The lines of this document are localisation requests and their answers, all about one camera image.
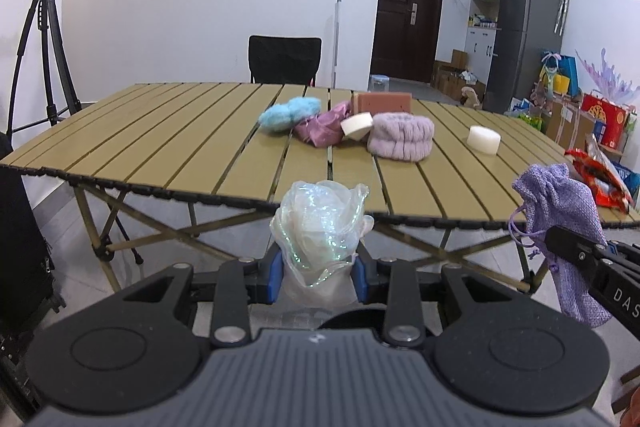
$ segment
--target floor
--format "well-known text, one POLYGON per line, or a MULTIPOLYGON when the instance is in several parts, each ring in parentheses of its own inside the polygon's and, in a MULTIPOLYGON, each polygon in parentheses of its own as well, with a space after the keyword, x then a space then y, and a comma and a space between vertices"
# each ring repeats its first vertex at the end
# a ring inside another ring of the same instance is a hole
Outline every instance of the floor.
MULTIPOLYGON (((393 80, 390 87, 392 90, 410 90, 417 98, 426 98, 428 100, 440 101, 439 97, 443 96, 428 86, 414 86, 414 83, 408 81, 393 80)), ((89 196, 89 203, 99 227, 106 219, 108 210, 101 201, 91 196, 89 196)), ((184 227, 189 224, 185 203, 156 200, 135 194, 127 196, 127 203, 172 227, 184 227)), ((237 213, 237 210, 226 207, 196 205, 196 215, 199 222, 220 219, 237 213)), ((151 232, 150 229, 129 219, 127 216, 122 216, 122 222, 132 237, 139 237, 151 232)), ((420 239, 436 245, 443 234, 438 230, 409 228, 405 230, 420 239)), ((63 309, 59 314, 49 312, 42 324, 42 327, 46 327, 105 298, 110 294, 111 290, 93 254, 75 201, 67 203, 62 210, 42 227, 42 232, 52 246, 52 257, 56 264, 56 284, 68 303, 66 309, 63 309)), ((447 247, 459 248, 480 243, 498 234, 500 232, 456 230, 452 232, 447 247)), ((640 232, 612 230, 607 233, 607 236, 610 239, 618 239, 627 243, 640 243, 640 232)), ((201 240, 210 242, 239 257, 260 257, 270 243, 270 237, 268 220, 255 221, 200 236, 201 240)), ((123 240, 117 230, 112 233, 111 238, 113 241, 123 240)), ((406 260, 422 257, 419 251, 396 243, 376 232, 367 234, 364 242, 374 257, 392 255, 398 259, 406 260)), ((116 275, 123 286, 130 285, 141 277, 178 261, 193 264, 196 271, 217 269, 220 265, 219 261, 208 257, 206 254, 198 253, 176 242, 143 247, 139 249, 139 252, 145 260, 142 265, 143 271, 140 271, 139 267, 134 263, 130 251, 117 253, 112 262, 116 275)), ((503 245, 493 250, 484 251, 471 256, 470 259, 512 277, 520 278, 522 276, 518 256, 513 245, 503 245)), ((537 269, 540 262, 540 259, 534 259, 531 263, 532 269, 537 269)), ((438 269, 438 266, 433 266, 431 269, 438 269)), ((305 309, 296 305, 282 293, 281 297, 277 304, 272 307, 252 307, 252 329, 257 330, 264 326, 313 328, 336 312, 335 309, 305 309)), ((544 280, 534 299, 551 308, 559 308, 556 291, 549 276, 544 280)), ((207 320, 210 316, 210 311, 210 306, 207 307, 205 305, 198 309, 198 316, 193 328, 195 333, 200 335, 207 334, 207 320)), ((428 327, 435 332, 442 331, 434 308, 430 305, 425 305, 424 311, 428 327)), ((617 378, 640 362, 640 343, 615 319, 612 319, 596 331, 609 347, 611 367, 609 378, 607 378, 594 408, 613 423, 615 418, 613 418, 610 409, 611 396, 617 396, 621 392, 619 385, 616 383, 617 378)), ((4 412, 0 409, 0 427, 19 425, 19 420, 9 408, 5 408, 4 412)))

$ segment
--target slatted tabletop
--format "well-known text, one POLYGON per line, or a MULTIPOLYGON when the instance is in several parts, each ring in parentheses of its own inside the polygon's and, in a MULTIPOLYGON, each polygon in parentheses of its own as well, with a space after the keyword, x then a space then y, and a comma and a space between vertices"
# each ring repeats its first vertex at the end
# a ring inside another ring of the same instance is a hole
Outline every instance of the slatted tabletop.
MULTIPOLYGON (((431 154, 418 163, 371 156, 345 140, 316 149, 292 134, 268 134, 257 118, 294 96, 323 109, 351 91, 257 84, 136 84, 48 129, 0 164, 139 194, 273 212, 292 183, 366 184, 366 211, 391 224, 504 228, 522 203, 511 188, 530 165, 569 162, 562 148, 522 120, 414 100, 435 124, 431 154), (466 145, 472 125, 502 136, 496 156, 466 145)), ((604 227, 640 226, 640 216, 600 209, 604 227)))

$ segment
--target metal bolt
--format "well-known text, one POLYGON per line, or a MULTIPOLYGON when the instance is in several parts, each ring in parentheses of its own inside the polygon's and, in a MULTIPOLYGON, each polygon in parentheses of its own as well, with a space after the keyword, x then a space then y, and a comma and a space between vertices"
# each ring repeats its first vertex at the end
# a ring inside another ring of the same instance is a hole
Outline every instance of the metal bolt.
POLYGON ((225 344, 235 344, 240 342, 246 336, 246 331, 238 326, 223 326, 213 333, 214 338, 225 344))
POLYGON ((389 336, 396 342, 413 342, 420 338, 420 330, 415 326, 394 326, 389 336))

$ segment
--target baseboard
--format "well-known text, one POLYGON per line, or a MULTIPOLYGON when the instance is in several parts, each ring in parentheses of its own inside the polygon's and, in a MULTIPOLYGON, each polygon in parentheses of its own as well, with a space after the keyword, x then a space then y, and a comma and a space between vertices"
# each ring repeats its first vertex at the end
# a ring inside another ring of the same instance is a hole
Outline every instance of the baseboard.
POLYGON ((44 227, 73 197, 73 189, 67 183, 63 183, 53 190, 33 209, 38 227, 40 229, 44 227))

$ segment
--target folding camping table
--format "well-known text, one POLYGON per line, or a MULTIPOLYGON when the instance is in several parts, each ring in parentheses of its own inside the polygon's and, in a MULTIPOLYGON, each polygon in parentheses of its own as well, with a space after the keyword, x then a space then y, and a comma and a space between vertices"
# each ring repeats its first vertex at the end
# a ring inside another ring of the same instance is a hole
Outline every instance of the folding camping table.
MULTIPOLYGON (((412 103, 413 113, 431 118, 436 128, 431 154, 418 163, 377 158, 363 144, 349 141, 316 149, 291 133, 273 135, 258 129, 262 111, 301 95, 320 98, 326 109, 349 99, 351 91, 273 84, 136 84, 46 130, 0 164, 21 174, 55 176, 73 186, 92 247, 114 291, 120 285, 110 266, 113 252, 177 239, 231 259, 200 241, 198 234, 267 219, 294 182, 325 179, 347 187, 369 186, 365 209, 375 218, 374 229, 428 254, 414 261, 415 266, 458 263, 524 292, 533 293, 540 286, 546 264, 532 273, 520 247, 521 280, 466 259, 510 242, 508 233, 452 251, 446 244, 453 229, 505 230, 522 203, 512 182, 532 164, 568 161, 560 146, 521 120, 418 100, 412 103), (468 128, 475 124, 502 135, 497 156, 467 147, 468 128), (119 195, 111 195, 110 189, 119 195), (110 208, 101 232, 87 192, 110 208), (125 202, 129 192, 186 202, 191 226, 173 229, 136 210, 125 202), (196 202, 249 212, 197 223, 196 202), (108 235, 118 212, 158 233, 110 244, 108 235), (444 237, 439 245, 430 245, 398 225, 436 227, 444 230, 444 237)), ((635 211, 625 216, 601 208, 600 217, 606 228, 640 225, 635 211)), ((522 222, 524 216, 517 220, 522 222)))

